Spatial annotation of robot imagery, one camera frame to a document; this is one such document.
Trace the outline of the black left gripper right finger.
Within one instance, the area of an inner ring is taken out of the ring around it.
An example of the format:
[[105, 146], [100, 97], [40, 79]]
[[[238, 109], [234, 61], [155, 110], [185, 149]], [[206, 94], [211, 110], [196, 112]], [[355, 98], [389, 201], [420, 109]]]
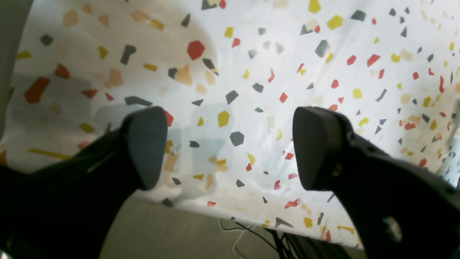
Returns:
[[340, 113], [296, 108], [293, 143], [308, 191], [332, 191], [369, 259], [458, 259], [459, 190], [386, 154]]

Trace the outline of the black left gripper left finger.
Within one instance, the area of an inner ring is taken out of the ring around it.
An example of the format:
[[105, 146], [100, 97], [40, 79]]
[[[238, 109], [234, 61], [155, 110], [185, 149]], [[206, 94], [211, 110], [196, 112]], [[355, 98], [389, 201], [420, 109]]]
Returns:
[[168, 119], [158, 106], [30, 175], [1, 167], [1, 258], [97, 259], [121, 206], [159, 181]]

